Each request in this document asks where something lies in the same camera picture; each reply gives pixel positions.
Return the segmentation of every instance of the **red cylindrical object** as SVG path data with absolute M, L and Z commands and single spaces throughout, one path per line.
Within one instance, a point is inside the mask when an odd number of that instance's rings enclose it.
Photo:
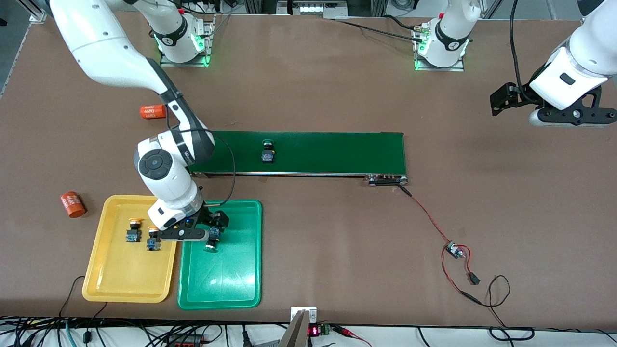
M 74 191 L 68 191 L 60 195 L 60 200 L 64 205 L 64 209 L 71 218 L 77 218 L 83 216 L 86 213 L 86 208 L 81 203 L 81 199 Z
M 167 107 L 165 105 L 141 106 L 139 114 L 143 119 L 165 118 L 167 116 Z

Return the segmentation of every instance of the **green tray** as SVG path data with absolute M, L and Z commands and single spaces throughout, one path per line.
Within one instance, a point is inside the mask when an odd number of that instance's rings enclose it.
M 257 200 L 231 200 L 211 210 L 225 212 L 230 225 L 215 253 L 204 251 L 205 242 L 182 244 L 178 306 L 184 310 L 255 307 L 261 300 L 262 205 Z

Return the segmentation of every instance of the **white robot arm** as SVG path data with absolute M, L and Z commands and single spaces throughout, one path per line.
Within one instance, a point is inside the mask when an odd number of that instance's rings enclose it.
M 553 51 L 527 85 L 518 88 L 506 83 L 491 95 L 493 115 L 509 107 L 536 104 L 529 117 L 535 126 L 604 127 L 617 120 L 614 109 L 598 107 L 600 85 L 617 74 L 617 0 L 604 0 L 582 13 L 586 15 L 583 24 Z M 582 103 L 586 96 L 593 98 L 590 107 Z
M 149 7 L 153 6 L 150 3 L 140 4 L 142 0 L 125 1 L 143 12 L 156 9 Z M 217 232 L 223 231 L 228 219 L 220 211 L 208 211 L 200 189 L 186 170 L 187 166 L 210 158 L 214 151 L 211 133 L 161 67 L 135 50 L 105 0 L 51 0 L 50 8 L 69 50 L 90 78 L 109 86 L 150 89 L 172 110 L 179 125 L 143 140 L 135 151 L 135 167 L 158 198 L 148 215 L 159 228 L 161 239 L 208 240 L 213 248 L 218 241 Z M 161 13 L 169 17 L 156 17 L 157 25 L 152 19 L 153 28 L 177 31 L 174 26 L 185 23 L 175 9 L 169 11 L 163 6 Z M 186 47 L 180 43 L 183 36 L 165 35 L 178 37 L 174 45 L 169 45 L 169 52 L 180 52 L 176 56 L 186 53 Z M 197 223 L 218 231 L 211 235 L 212 232 L 196 228 Z
M 450 67 L 465 53 L 469 34 L 480 18 L 478 0 L 449 0 L 443 16 L 423 23 L 428 27 L 425 44 L 419 45 L 418 55 L 437 67 Z

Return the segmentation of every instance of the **table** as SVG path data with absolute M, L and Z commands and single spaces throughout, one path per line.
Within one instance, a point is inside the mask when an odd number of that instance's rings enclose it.
M 145 20 L 119 19 L 153 56 Z M 358 22 L 405 34 L 386 19 Z M 523 78 L 577 26 L 517 22 Z M 617 126 L 534 128 L 532 107 L 491 117 L 489 95 L 514 80 L 507 27 L 477 24 L 464 73 L 414 72 L 408 41 L 315 17 L 238 15 L 217 33 L 210 67 L 167 72 L 213 129 L 404 132 L 409 189 L 473 250 L 479 286 L 446 259 L 464 290 L 484 298 L 504 274 L 512 292 L 497 312 L 510 326 L 617 328 Z M 616 101 L 607 83 L 602 104 Z M 86 270 L 103 202 L 149 194 L 132 157 L 165 128 L 138 115 L 157 102 L 150 91 L 90 80 L 52 19 L 32 26 L 0 100 L 0 314 L 57 315 Z M 198 184 L 217 199 L 230 182 Z M 81 193 L 84 217 L 66 216 L 59 196 L 68 190 Z M 233 198 L 263 203 L 259 306 L 181 311 L 174 276 L 164 302 L 111 303 L 102 316 L 284 322 L 291 306 L 316 306 L 319 319 L 345 324 L 496 324 L 447 282 L 442 238 L 397 188 L 241 177 Z M 65 315 L 100 306 L 77 291 Z

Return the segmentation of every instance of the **yellow tray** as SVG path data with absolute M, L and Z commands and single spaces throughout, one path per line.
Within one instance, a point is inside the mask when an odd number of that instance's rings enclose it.
M 148 209 L 156 198 L 113 195 L 103 205 L 81 294 L 88 301 L 159 303 L 169 294 L 176 243 L 146 251 Z M 129 218 L 142 218 L 141 242 L 126 242 Z

